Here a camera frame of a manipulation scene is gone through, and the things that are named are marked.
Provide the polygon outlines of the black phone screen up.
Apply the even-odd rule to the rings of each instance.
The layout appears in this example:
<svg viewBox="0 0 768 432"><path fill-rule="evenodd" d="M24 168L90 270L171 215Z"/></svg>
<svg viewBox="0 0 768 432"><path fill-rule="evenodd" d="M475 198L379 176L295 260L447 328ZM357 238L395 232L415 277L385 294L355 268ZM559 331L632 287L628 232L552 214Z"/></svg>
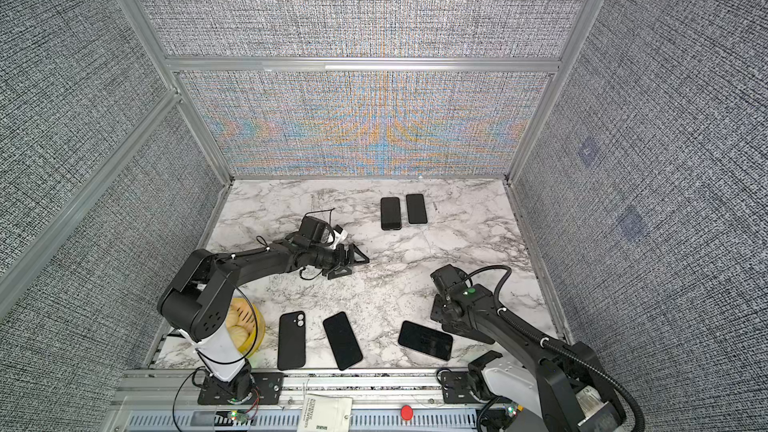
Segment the black phone screen up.
<svg viewBox="0 0 768 432"><path fill-rule="evenodd" d="M406 195L408 222L414 225L428 223L425 197L421 193Z"/></svg>

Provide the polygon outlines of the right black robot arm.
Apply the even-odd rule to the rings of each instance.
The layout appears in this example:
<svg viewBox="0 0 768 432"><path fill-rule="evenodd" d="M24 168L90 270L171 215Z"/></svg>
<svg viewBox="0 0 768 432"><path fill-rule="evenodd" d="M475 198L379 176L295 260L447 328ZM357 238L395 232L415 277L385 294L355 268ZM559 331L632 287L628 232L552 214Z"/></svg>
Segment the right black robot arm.
<svg viewBox="0 0 768 432"><path fill-rule="evenodd" d="M464 334L483 335L521 362L533 377L533 398L523 397L518 373L489 352L471 363L473 392L491 402L502 398L539 416L549 431L619 431L629 408L635 430L645 427L642 410L608 374L595 351L569 345L536 329L509 311L483 286L443 290L434 297L432 318Z"/></svg>

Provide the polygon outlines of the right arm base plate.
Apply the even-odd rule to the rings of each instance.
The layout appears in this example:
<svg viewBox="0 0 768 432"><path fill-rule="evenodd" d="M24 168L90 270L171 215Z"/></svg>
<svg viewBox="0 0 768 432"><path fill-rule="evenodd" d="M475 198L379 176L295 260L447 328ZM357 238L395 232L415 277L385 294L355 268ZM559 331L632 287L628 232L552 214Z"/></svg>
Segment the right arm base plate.
<svg viewBox="0 0 768 432"><path fill-rule="evenodd" d="M446 404L480 404L472 392L468 371L441 370L437 378L442 390L443 402Z"/></svg>

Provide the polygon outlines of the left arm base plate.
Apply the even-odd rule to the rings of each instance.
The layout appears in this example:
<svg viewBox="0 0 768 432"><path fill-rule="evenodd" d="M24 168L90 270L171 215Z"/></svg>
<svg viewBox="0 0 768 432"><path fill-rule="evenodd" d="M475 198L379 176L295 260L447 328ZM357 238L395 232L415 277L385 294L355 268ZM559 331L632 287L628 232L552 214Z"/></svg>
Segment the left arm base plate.
<svg viewBox="0 0 768 432"><path fill-rule="evenodd" d="M277 405L283 388L281 372L241 372L231 382L213 375L206 376L200 386L198 405L245 406Z"/></svg>

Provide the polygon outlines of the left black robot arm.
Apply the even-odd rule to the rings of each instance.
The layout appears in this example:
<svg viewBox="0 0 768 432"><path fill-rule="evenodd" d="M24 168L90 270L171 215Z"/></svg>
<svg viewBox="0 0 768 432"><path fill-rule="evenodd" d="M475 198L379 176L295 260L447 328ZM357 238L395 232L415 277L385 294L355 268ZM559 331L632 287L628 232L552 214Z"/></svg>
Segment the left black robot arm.
<svg viewBox="0 0 768 432"><path fill-rule="evenodd" d="M237 253L192 252L161 294L157 310L190 341L216 379L230 383L246 368L223 330L225 316L240 287L272 275L318 269L329 278L351 273L370 258L354 244L334 249L319 244L293 244L280 240L266 247Z"/></svg>

